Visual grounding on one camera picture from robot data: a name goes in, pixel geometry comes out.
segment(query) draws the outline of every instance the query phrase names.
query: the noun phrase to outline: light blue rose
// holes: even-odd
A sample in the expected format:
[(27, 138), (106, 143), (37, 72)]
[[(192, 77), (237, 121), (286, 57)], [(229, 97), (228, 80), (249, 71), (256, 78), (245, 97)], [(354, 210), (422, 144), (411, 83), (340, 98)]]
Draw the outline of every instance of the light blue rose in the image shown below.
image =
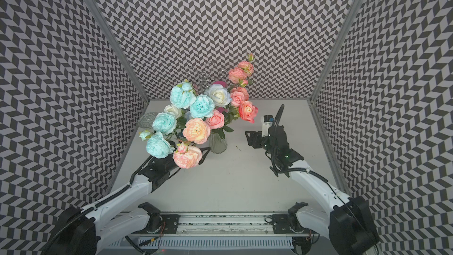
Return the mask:
[(176, 128), (176, 116), (167, 112), (161, 112), (153, 122), (153, 129), (167, 135)]
[(192, 117), (212, 117), (214, 115), (214, 101), (205, 94), (199, 95), (195, 102), (190, 105), (190, 115)]
[(146, 143), (146, 151), (156, 158), (164, 158), (173, 152), (174, 148), (170, 145), (160, 132), (156, 132)]
[(183, 82), (181, 84), (181, 88), (186, 91), (186, 92), (189, 92), (191, 91), (193, 88), (192, 88), (192, 84), (190, 84), (189, 82)]
[(175, 86), (171, 89), (170, 102), (179, 109), (186, 109), (195, 102), (195, 94)]

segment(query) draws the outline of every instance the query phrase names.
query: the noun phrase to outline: artificial flower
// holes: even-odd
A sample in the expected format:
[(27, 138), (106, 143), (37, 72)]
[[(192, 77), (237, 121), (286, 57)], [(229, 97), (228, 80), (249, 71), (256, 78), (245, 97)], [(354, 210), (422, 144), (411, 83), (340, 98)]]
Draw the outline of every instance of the artificial flower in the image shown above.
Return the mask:
[(189, 92), (189, 91), (191, 91), (193, 89), (192, 84), (190, 84), (189, 82), (182, 82), (181, 88), (185, 92)]
[(195, 94), (176, 85), (171, 89), (170, 102), (179, 109), (186, 109), (195, 102)]
[(255, 123), (254, 118), (258, 113), (258, 108), (252, 105), (251, 101), (244, 101), (239, 105), (239, 116), (242, 120)]
[(142, 141), (148, 140), (149, 138), (151, 138), (151, 136), (152, 136), (152, 133), (148, 130), (140, 132), (140, 134), (139, 134), (139, 137), (142, 139)]
[(249, 62), (252, 62), (253, 60), (255, 60), (255, 56), (252, 53), (250, 53), (249, 55), (247, 55), (247, 59)]
[(214, 101), (214, 104), (219, 107), (226, 107), (231, 102), (230, 93), (219, 84), (211, 85), (204, 91), (204, 94), (209, 96)]
[(206, 123), (212, 129), (217, 129), (225, 125), (225, 116), (218, 110), (214, 110), (214, 115), (210, 118), (206, 118)]
[(244, 93), (241, 92), (232, 92), (231, 94), (231, 105), (238, 107), (240, 106), (243, 102), (246, 101), (246, 98), (244, 97)]
[(239, 79), (247, 79), (247, 74), (240, 67), (235, 67), (228, 73), (228, 78), (232, 83), (237, 84)]
[(253, 68), (253, 64), (251, 64), (250, 62), (248, 62), (248, 61), (239, 62), (237, 67), (241, 68), (244, 71), (244, 73), (247, 75), (247, 77), (252, 76), (254, 68)]
[(242, 79), (239, 79), (239, 86), (244, 88), (245, 86), (247, 86), (249, 83), (249, 81), (246, 79), (246, 80), (242, 80)]
[(189, 146), (185, 142), (178, 144), (178, 148), (177, 148), (178, 152), (185, 153), (185, 152), (187, 152), (188, 149), (189, 149)]
[(180, 168), (191, 168), (200, 162), (202, 153), (196, 146), (187, 146), (186, 151), (180, 152), (179, 150), (173, 153), (173, 160)]
[(190, 142), (203, 144), (211, 134), (211, 128), (201, 118), (194, 118), (186, 122), (183, 135)]
[(167, 105), (164, 109), (164, 112), (173, 114), (176, 117), (176, 119), (183, 116), (183, 111), (174, 105)]
[(214, 101), (205, 94), (199, 95), (193, 104), (190, 105), (190, 115), (192, 117), (211, 117), (216, 107)]
[(153, 129), (162, 134), (170, 134), (176, 128), (176, 116), (167, 112), (161, 112), (153, 122)]
[(173, 152), (173, 147), (160, 132), (156, 132), (146, 143), (146, 151), (156, 158), (164, 158)]
[(241, 88), (241, 87), (232, 88), (232, 89), (231, 89), (231, 93), (233, 93), (233, 92), (241, 92), (241, 93), (244, 94), (245, 100), (249, 100), (249, 92), (247, 91), (246, 88)]

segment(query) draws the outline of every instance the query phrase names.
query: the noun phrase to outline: flower bouquet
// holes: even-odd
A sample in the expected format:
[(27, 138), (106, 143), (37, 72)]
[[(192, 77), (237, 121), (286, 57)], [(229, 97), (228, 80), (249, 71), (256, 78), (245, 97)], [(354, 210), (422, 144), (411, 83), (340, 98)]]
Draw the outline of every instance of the flower bouquet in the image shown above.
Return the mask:
[[(146, 151), (156, 158), (173, 153), (173, 160), (179, 167), (191, 168), (202, 158), (196, 144), (205, 143), (212, 133), (225, 139), (225, 132), (233, 132), (228, 124), (239, 118), (254, 123), (258, 108), (248, 100), (246, 89), (253, 83), (250, 77), (254, 60), (253, 54), (249, 54), (247, 61), (229, 71), (228, 78), (233, 85), (228, 89), (222, 81), (212, 83), (204, 93), (198, 93), (188, 80), (173, 87), (171, 105), (156, 116), (154, 132), (145, 130), (139, 135), (147, 141)], [(169, 143), (173, 136), (180, 142), (177, 148)]]

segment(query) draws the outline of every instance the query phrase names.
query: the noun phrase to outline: glass vase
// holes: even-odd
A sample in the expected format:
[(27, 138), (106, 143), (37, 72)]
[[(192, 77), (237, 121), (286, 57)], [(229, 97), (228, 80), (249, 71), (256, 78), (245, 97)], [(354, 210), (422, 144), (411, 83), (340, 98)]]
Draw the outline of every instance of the glass vase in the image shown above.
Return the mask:
[(226, 141), (226, 139), (220, 138), (218, 133), (211, 133), (209, 136), (209, 146), (211, 147), (211, 152), (223, 153), (228, 146)]

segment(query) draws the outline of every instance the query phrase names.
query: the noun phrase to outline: black mounting plate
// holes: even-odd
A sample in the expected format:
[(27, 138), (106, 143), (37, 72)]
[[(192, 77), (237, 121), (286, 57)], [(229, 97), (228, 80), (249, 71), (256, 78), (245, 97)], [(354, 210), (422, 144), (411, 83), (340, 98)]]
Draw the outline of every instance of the black mounting plate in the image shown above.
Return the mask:
[(163, 233), (167, 234), (175, 234), (176, 230), (178, 229), (178, 223), (180, 215), (172, 214), (172, 215), (160, 215), (162, 220), (165, 222), (165, 228)]
[(308, 228), (304, 229), (302, 232), (294, 232), (289, 227), (288, 215), (287, 214), (274, 214), (272, 215), (272, 228), (274, 229), (274, 234), (284, 234), (284, 233), (293, 233), (293, 234), (303, 234), (309, 233)]

